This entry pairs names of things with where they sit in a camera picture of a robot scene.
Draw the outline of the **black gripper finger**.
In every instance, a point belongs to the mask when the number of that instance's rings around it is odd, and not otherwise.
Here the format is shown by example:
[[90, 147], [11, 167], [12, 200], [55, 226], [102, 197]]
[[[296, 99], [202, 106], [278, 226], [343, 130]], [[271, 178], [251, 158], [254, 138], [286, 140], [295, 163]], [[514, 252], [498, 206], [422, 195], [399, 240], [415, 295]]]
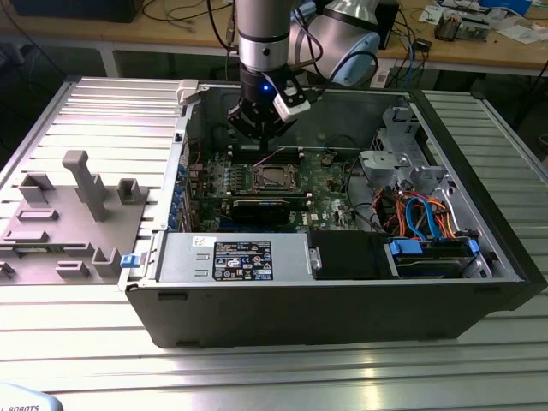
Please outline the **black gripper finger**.
[[255, 103], [240, 98], [237, 105], [228, 111], [227, 119], [244, 137], [256, 140], [260, 148], [265, 147], [264, 122]]
[[267, 150], [269, 148], [270, 140], [281, 137], [294, 124], [295, 121], [284, 122], [280, 118], [276, 121], [267, 121], [264, 125], [264, 149]]

